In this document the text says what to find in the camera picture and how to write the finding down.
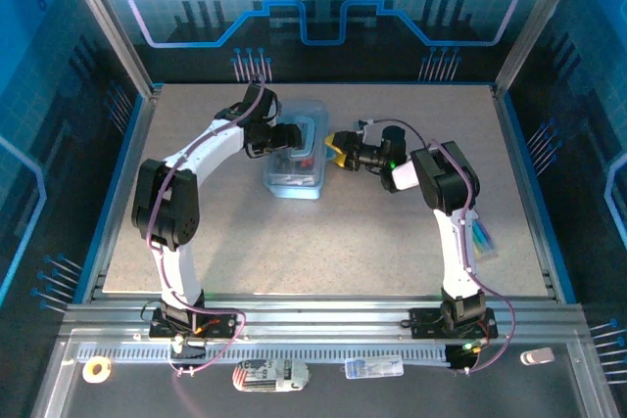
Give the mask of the blue plastic toolbox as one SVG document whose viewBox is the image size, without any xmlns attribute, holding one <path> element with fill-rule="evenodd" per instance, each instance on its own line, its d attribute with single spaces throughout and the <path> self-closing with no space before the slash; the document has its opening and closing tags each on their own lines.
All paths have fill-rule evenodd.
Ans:
<svg viewBox="0 0 627 418">
<path fill-rule="evenodd" d="M 287 100 L 282 103 L 277 123 L 297 125 L 302 144 L 300 148 L 272 152 L 266 158 L 265 186 L 276 198 L 318 199 L 327 161 L 325 105 L 318 100 Z"/>
</svg>

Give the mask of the rainbow coloured tool set pack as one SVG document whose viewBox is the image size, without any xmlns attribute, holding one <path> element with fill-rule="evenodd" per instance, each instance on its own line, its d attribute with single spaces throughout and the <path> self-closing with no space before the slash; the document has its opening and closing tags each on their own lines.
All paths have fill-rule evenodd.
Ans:
<svg viewBox="0 0 627 418">
<path fill-rule="evenodd" d="M 480 218 L 473 220 L 472 241 L 477 260 L 493 258 L 498 254 L 496 244 Z"/>
</svg>

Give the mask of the small black electronics board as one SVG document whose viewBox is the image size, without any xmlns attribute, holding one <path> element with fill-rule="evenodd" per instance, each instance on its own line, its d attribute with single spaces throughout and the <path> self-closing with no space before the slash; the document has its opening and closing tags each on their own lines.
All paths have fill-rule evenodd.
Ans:
<svg viewBox="0 0 627 418">
<path fill-rule="evenodd" d="M 450 367 L 461 371 L 472 369 L 478 364 L 480 351 L 481 347 L 472 343 L 445 346 L 445 356 Z"/>
</svg>

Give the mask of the striped printed label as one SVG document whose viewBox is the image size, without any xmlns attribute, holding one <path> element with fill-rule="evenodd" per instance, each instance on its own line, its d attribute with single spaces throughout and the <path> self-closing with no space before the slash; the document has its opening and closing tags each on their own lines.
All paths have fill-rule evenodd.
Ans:
<svg viewBox="0 0 627 418">
<path fill-rule="evenodd" d="M 232 384 L 239 392 L 298 392 L 310 379 L 308 365 L 293 359 L 247 359 L 240 361 L 232 374 Z"/>
</svg>

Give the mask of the small white device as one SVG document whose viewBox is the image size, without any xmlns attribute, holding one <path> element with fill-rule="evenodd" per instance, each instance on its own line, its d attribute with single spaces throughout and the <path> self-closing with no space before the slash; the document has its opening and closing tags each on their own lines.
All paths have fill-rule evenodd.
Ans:
<svg viewBox="0 0 627 418">
<path fill-rule="evenodd" d="M 524 351 L 519 358 L 525 366 L 537 366 L 554 362 L 555 353 L 551 348 L 536 348 Z"/>
</svg>

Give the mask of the white tape roll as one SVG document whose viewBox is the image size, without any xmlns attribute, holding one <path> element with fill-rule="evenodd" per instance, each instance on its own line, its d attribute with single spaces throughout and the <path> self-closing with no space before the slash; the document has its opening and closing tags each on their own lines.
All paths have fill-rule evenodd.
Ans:
<svg viewBox="0 0 627 418">
<path fill-rule="evenodd" d="M 88 384 L 102 384 L 112 373 L 110 358 L 97 355 L 88 359 L 82 368 L 82 378 Z"/>
</svg>

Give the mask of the aluminium side rail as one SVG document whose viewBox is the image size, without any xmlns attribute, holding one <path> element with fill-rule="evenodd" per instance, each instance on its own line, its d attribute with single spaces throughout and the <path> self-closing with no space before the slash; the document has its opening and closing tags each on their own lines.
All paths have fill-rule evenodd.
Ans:
<svg viewBox="0 0 627 418">
<path fill-rule="evenodd" d="M 557 303 L 565 303 L 566 299 L 563 295 L 558 274 L 555 271 L 553 249 L 547 238 L 545 224 L 535 198 L 532 181 L 527 172 L 527 165 L 517 139 L 516 127 L 509 113 L 506 99 L 497 93 L 496 87 L 492 88 L 492 98 L 547 297 Z"/>
<path fill-rule="evenodd" d="M 122 139 L 111 183 L 83 265 L 83 291 L 81 295 L 76 295 L 76 298 L 81 302 L 92 302 L 104 287 L 123 226 L 136 170 L 142 157 L 162 89 L 163 86 L 159 86 L 150 98 L 139 97 L 133 108 L 131 119 Z"/>
</svg>

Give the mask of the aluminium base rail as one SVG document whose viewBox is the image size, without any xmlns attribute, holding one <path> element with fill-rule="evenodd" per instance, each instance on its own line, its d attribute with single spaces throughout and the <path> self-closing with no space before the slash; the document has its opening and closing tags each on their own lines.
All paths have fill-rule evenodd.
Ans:
<svg viewBox="0 0 627 418">
<path fill-rule="evenodd" d="M 412 337 L 403 324 L 412 308 L 439 308 L 433 297 L 262 296 L 223 295 L 210 298 L 210 309 L 235 309 L 245 320 L 244 343 L 355 343 L 407 344 Z M 156 301 L 148 296 L 104 295 L 90 303 L 68 306 L 62 323 L 67 334 L 129 338 L 145 331 Z M 518 344 L 566 343 L 588 335 L 587 321 L 578 304 L 545 298 L 491 300 L 499 341 L 511 336 Z"/>
</svg>

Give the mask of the aluminium frame post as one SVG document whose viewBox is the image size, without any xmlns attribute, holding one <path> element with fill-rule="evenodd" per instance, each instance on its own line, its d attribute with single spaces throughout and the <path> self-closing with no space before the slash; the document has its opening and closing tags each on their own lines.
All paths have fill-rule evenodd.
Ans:
<svg viewBox="0 0 627 418">
<path fill-rule="evenodd" d="M 503 98 L 522 69 L 560 0 L 536 0 L 495 81 L 495 97 Z"/>
<path fill-rule="evenodd" d="M 152 79 L 108 0 L 84 0 L 124 71 L 144 99 L 156 100 Z"/>
</svg>

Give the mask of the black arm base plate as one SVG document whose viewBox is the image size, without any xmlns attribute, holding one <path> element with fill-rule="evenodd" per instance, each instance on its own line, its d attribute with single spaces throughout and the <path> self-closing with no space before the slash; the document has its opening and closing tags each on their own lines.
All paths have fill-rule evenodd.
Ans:
<svg viewBox="0 0 627 418">
<path fill-rule="evenodd" d="M 487 308 L 482 320 L 461 323 L 455 328 L 450 327 L 439 308 L 412 308 L 409 315 L 403 324 L 410 329 L 411 337 L 415 340 L 475 340 L 484 337 L 493 340 L 499 337 L 495 312 L 490 307 Z"/>
<path fill-rule="evenodd" d="M 200 314 L 188 310 L 158 307 L 149 322 L 151 339 L 172 339 L 176 335 L 193 339 L 231 339 L 236 314 Z"/>
</svg>

